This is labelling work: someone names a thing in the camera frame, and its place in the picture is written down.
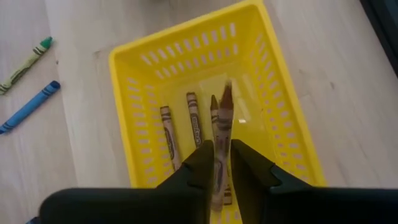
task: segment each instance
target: black object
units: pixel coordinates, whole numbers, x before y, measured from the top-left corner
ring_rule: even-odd
[[[398,0],[361,0],[361,3],[398,75]]]
[[[68,189],[47,198],[42,224],[208,223],[213,143],[203,145],[155,189]],[[231,173],[244,224],[396,223],[398,190],[312,187],[242,141]]]

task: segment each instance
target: yellow plastic basket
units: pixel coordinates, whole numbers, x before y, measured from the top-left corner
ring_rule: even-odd
[[[172,110],[183,159],[195,150],[185,95],[198,96],[205,139],[210,99],[233,84],[232,138],[286,171],[325,185],[310,133],[264,5],[243,1],[116,47],[111,75],[131,185],[155,187],[172,172],[159,107]],[[236,198],[222,222],[241,223]]]

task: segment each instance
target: crayon tip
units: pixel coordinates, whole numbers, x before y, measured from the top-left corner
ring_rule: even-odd
[[[52,43],[52,37],[47,37],[46,39],[40,42],[40,45],[46,49],[49,49],[51,47],[51,43]]]
[[[218,103],[215,95],[211,96],[210,110],[218,110]]]
[[[234,103],[232,101],[232,83],[230,80],[225,83],[223,97],[220,101],[220,108],[231,110],[234,108]]]

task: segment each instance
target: green crayon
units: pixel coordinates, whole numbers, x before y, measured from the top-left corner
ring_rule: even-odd
[[[26,71],[28,71],[28,69],[30,69],[30,67],[51,47],[51,43],[52,37],[47,37],[40,42],[40,45],[33,49],[33,54],[29,59],[12,73],[7,80],[0,83],[0,95],[4,95],[22,76],[24,76]]]

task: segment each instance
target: wooden surface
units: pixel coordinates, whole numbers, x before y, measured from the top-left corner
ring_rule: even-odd
[[[51,80],[62,84],[11,134],[0,136],[2,223],[26,222],[62,188],[128,187],[110,49],[233,2],[0,1],[0,79],[45,36],[56,40],[0,97],[0,122]],[[359,1],[265,4],[329,185],[398,187],[398,79]]]

